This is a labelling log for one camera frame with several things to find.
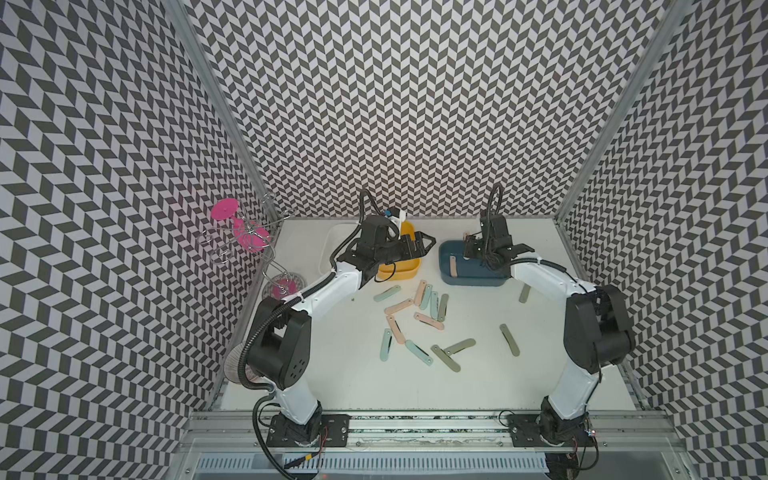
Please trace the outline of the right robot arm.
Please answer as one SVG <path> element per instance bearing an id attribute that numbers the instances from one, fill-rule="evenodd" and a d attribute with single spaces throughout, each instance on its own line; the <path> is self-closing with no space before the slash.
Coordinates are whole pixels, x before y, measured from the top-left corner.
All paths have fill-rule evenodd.
<path id="1" fill-rule="evenodd" d="M 566 267 L 536 254 L 533 247 L 516 243 L 500 212 L 503 196 L 503 185 L 493 184 L 479 214 L 480 232 L 464 240 L 464 256 L 543 294 L 563 315 L 568 360 L 538 416 L 542 440 L 560 445 L 585 429 L 588 405 L 603 379 L 603 368 L 621 363 L 635 348 L 633 321 L 618 288 L 578 279 Z"/>

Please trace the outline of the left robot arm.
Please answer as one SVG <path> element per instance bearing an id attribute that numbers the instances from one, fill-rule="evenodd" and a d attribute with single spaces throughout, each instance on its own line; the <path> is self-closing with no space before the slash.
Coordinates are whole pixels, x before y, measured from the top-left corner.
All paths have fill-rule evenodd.
<path id="1" fill-rule="evenodd" d="M 358 220 L 352 232 L 331 251 L 330 271 L 304 289 L 259 303 L 235 363 L 236 379 L 280 407 L 278 425 L 288 437 L 312 445 L 321 436 L 322 406 L 302 376 L 311 352 L 312 322 L 375 279 L 383 265 L 421 259 L 436 239 L 402 232 L 406 213 L 381 209 L 369 190 L 358 197 Z"/>

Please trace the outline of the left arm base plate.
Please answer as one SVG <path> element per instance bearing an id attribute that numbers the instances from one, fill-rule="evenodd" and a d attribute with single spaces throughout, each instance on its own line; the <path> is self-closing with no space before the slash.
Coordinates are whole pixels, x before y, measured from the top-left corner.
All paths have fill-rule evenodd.
<path id="1" fill-rule="evenodd" d="M 315 413 L 306 424 L 298 424 L 284 414 L 275 415 L 269 425 L 266 444 L 269 447 L 319 448 L 345 447 L 351 417 L 345 414 Z"/>

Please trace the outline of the dark teal storage box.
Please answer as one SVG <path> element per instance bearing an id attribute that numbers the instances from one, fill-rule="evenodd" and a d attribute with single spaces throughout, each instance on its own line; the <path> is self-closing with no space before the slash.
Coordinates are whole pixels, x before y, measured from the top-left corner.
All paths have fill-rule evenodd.
<path id="1" fill-rule="evenodd" d="M 459 272 L 457 278 L 452 278 L 450 275 L 449 257 L 451 255 L 457 258 Z M 492 271 L 488 269 L 482 260 L 466 259 L 464 240 L 442 242 L 439 246 L 438 259 L 441 277 L 449 285 L 498 287 L 511 278 L 507 271 Z"/>

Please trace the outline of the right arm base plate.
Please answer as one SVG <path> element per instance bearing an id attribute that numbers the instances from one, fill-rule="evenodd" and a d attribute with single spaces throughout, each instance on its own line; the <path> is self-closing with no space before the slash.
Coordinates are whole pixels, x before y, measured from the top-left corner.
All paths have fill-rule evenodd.
<path id="1" fill-rule="evenodd" d="M 562 420 L 557 415 L 509 414 L 506 425 L 515 447 L 592 447 L 593 437 L 588 432 L 584 416 Z"/>

